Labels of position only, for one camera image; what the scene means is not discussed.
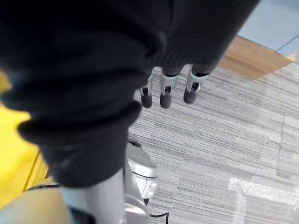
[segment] yellow surface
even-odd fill
[[[26,189],[29,189],[37,184],[40,184],[41,181],[43,181],[47,175],[48,172],[48,166],[43,161],[43,157],[40,153],[37,155],[37,160],[34,164],[34,167],[32,169],[32,173],[30,174],[30,177],[28,179],[28,183],[25,186]]]
[[[0,72],[0,92],[5,89],[7,81]],[[37,146],[24,141],[16,129],[29,118],[29,114],[0,103],[0,208],[42,181],[47,173]]]

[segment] black sleeve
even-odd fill
[[[60,184],[97,184],[124,163],[143,71],[212,70],[257,2],[3,0],[0,69],[12,89],[1,100],[30,113],[19,132]]]
[[[157,24],[131,22],[152,16],[147,4],[118,2],[0,3],[0,66],[13,86],[1,100],[30,113],[19,132],[67,187],[97,184],[122,167],[141,110],[134,91],[147,83],[143,60],[152,51],[143,28],[169,23],[166,1]]]

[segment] floor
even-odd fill
[[[188,70],[165,110],[155,68],[153,106],[130,128],[159,167],[150,212],[170,211],[171,224],[299,223],[299,65],[256,81],[216,69],[193,105]]]

